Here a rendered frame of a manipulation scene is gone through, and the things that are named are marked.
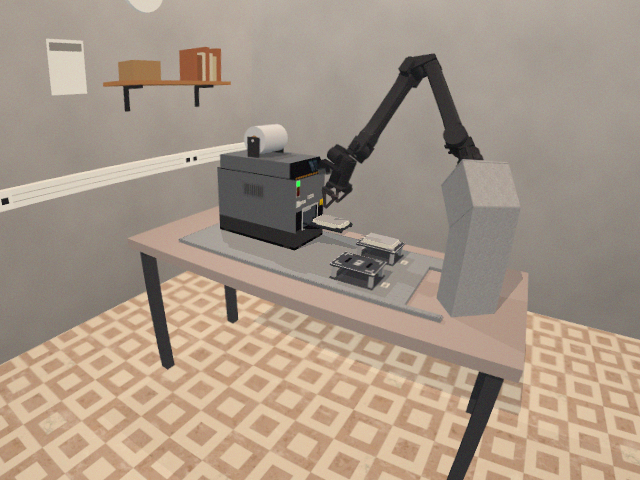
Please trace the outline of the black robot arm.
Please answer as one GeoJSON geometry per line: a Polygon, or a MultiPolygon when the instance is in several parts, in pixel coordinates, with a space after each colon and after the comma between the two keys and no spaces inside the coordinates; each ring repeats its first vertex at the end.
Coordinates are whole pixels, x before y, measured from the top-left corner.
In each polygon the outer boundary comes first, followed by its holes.
{"type": "Polygon", "coordinates": [[[327,158],[333,163],[327,159],[320,160],[317,167],[319,175],[331,174],[329,181],[336,185],[341,175],[340,172],[342,172],[343,175],[345,175],[345,173],[352,174],[357,161],[362,164],[364,160],[371,155],[382,131],[411,88],[417,88],[421,80],[425,77],[428,77],[444,128],[446,128],[443,132],[443,138],[446,143],[446,145],[444,145],[445,149],[450,150],[448,154],[453,154],[458,158],[459,161],[457,164],[459,164],[462,159],[484,160],[479,148],[475,147],[472,137],[469,137],[465,127],[460,122],[455,104],[441,70],[442,67],[440,67],[441,65],[435,53],[405,58],[398,68],[400,73],[396,82],[368,124],[360,131],[358,136],[354,137],[348,149],[345,149],[339,144],[329,149],[327,158]]]}

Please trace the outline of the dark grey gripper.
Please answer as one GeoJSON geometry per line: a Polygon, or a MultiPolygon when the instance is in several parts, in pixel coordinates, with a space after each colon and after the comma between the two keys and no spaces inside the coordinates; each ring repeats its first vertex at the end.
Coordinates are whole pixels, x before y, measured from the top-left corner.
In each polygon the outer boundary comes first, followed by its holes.
{"type": "MultiPolygon", "coordinates": [[[[338,169],[338,171],[340,172],[340,170],[338,169]]],[[[339,177],[339,180],[337,182],[337,184],[335,185],[334,183],[328,181],[326,183],[326,185],[322,188],[322,196],[323,196],[323,205],[324,208],[328,208],[334,201],[339,203],[344,197],[346,197],[351,191],[352,191],[352,184],[349,183],[349,180],[351,178],[351,175],[349,174],[345,174],[343,175],[342,172],[340,172],[341,175],[339,177]],[[336,194],[334,194],[334,191],[330,190],[332,188],[336,188],[336,194]],[[340,192],[345,193],[341,198],[338,199],[339,197],[339,193],[340,192]],[[326,205],[326,194],[331,196],[331,201],[326,205]],[[337,196],[338,195],[338,196],[337,196]]]]}

